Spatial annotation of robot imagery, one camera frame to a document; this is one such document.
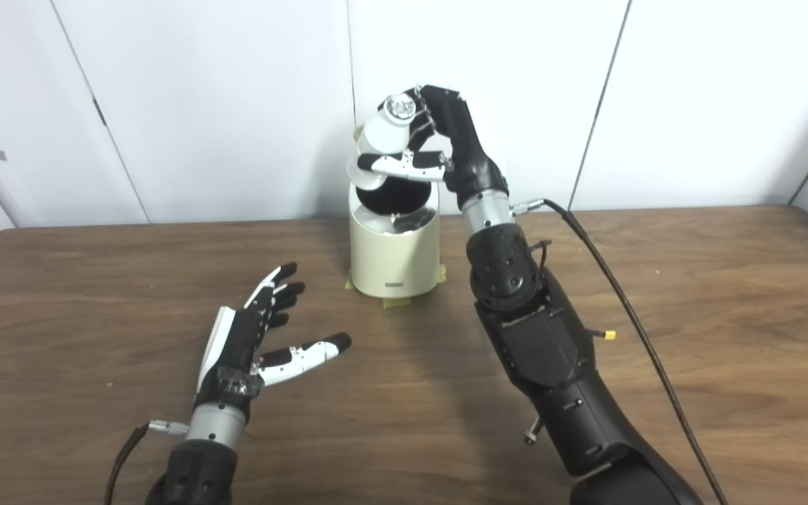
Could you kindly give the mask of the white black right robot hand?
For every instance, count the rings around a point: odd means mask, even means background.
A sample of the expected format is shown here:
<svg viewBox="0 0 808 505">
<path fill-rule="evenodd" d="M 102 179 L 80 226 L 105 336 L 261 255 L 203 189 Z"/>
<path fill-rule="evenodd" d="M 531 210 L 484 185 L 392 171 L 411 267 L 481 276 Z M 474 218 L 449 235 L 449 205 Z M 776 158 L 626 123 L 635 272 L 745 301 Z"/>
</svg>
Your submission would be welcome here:
<svg viewBox="0 0 808 505">
<path fill-rule="evenodd" d="M 443 183 L 460 210 L 485 193 L 510 197 L 467 100 L 457 90 L 428 84 L 384 99 L 361 128 L 346 170 L 362 191 L 376 191 L 389 180 Z"/>
</svg>

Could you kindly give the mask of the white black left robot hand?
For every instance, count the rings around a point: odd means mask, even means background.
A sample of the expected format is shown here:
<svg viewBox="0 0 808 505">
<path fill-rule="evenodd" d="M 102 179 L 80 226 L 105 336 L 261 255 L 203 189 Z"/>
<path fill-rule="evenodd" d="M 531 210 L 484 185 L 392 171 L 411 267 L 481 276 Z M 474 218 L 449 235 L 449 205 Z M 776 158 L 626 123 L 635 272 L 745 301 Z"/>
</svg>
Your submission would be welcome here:
<svg viewBox="0 0 808 505">
<path fill-rule="evenodd" d="M 260 351 L 267 333 L 288 323 L 286 311 L 304 293 L 304 283 L 289 281 L 296 271 L 294 262 L 280 265 L 257 284 L 243 306 L 219 309 L 200 365 L 194 408 L 229 406 L 249 419 L 251 401 L 263 388 L 302 376 L 351 347 L 351 337 L 340 332 L 297 347 Z"/>
</svg>

